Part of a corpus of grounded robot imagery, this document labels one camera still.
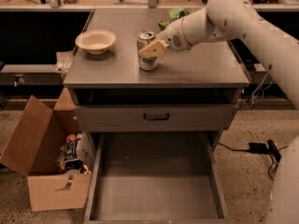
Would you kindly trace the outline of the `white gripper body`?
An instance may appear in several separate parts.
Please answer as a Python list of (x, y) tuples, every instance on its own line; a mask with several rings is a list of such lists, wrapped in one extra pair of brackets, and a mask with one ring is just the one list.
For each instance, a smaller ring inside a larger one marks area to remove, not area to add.
[(183, 21), (184, 19), (173, 21), (163, 31), (157, 34), (156, 38), (163, 40), (168, 45), (168, 48), (173, 51), (190, 49), (191, 45), (183, 33)]

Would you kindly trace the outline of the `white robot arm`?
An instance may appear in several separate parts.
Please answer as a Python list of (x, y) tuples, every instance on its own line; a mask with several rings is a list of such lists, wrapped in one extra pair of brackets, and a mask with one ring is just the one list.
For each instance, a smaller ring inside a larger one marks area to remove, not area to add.
[[(171, 22), (139, 51), (143, 58), (205, 42), (238, 38), (299, 108), (299, 41), (263, 19), (249, 0), (208, 0)], [(284, 149), (270, 192), (266, 224), (299, 224), (299, 137)]]

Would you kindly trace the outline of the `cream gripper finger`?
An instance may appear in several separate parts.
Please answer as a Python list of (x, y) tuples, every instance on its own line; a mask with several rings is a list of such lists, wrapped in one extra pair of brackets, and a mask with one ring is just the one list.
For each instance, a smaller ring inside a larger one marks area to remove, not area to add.
[(158, 39), (145, 46), (138, 54), (144, 59), (159, 57), (166, 54), (168, 47), (169, 45), (164, 40)]

